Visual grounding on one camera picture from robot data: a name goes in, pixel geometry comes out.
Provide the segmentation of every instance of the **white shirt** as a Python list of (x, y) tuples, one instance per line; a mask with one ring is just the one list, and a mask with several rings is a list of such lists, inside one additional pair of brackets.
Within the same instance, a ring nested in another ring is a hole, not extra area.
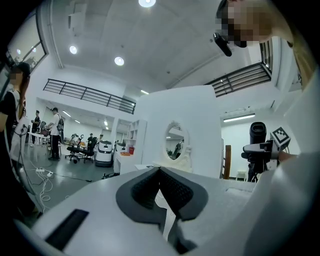
[(57, 126), (59, 124), (60, 118), (61, 118), (61, 116), (58, 113), (56, 113), (53, 116), (53, 118), (52, 118), (52, 120), (50, 122), (50, 123), (53, 123), (53, 125), (51, 127), (51, 135), (60, 135), (60, 132), (57, 129)]

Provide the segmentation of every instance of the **white robot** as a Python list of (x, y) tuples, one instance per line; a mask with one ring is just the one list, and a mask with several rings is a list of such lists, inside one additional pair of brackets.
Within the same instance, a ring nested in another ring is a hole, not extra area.
[(100, 140), (95, 157), (95, 166), (111, 167), (113, 165), (113, 145), (110, 141)]

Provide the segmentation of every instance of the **window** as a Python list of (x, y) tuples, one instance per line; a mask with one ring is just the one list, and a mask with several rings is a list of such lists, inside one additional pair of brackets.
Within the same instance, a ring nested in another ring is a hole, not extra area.
[(46, 55), (38, 30), (37, 13), (29, 15), (8, 45), (9, 62), (26, 62), (31, 71)]
[(262, 63), (272, 74), (272, 68), (273, 68), (273, 62), (274, 62), (274, 56), (273, 56), (274, 50), (273, 50), (272, 40), (270, 39), (267, 42), (260, 43), (260, 50), (261, 50)]

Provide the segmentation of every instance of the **metal railing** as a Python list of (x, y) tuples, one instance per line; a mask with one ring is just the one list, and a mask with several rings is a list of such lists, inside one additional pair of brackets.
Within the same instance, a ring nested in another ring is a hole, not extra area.
[(48, 79), (43, 90), (93, 102), (130, 114), (134, 114), (135, 112), (136, 103), (131, 100), (75, 83)]
[(215, 96), (220, 97), (248, 87), (271, 81), (263, 63), (256, 63), (221, 76), (205, 85), (212, 85)]

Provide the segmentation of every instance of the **ceiling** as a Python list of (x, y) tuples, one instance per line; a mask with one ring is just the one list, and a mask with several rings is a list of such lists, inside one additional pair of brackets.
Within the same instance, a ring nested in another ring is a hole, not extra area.
[[(114, 118), (107, 115), (102, 115), (99, 113), (79, 109), (76, 107), (72, 107), (69, 105), (64, 105), (60, 103), (56, 103), (53, 101), (43, 100), (46, 106), (50, 109), (53, 107), (58, 108), (59, 114), (66, 118), (67, 120), (77, 120), (83, 125), (99, 127), (101, 129), (106, 129), (104, 121), (106, 120), (108, 123), (109, 131), (112, 130)], [(129, 129), (130, 122), (126, 120), (119, 120), (116, 131), (119, 133), (127, 133)]]
[[(76, 0), (75, 5), (55, 0), (56, 48), (64, 65), (104, 72), (139, 90), (169, 89), (202, 65), (219, 61), (221, 50), (210, 42), (219, 2), (157, 0), (143, 8), (138, 0)], [(69, 52), (71, 45), (77, 47), (77, 54)], [(124, 66), (115, 65), (118, 56)], [(246, 66), (245, 60), (239, 61)]]

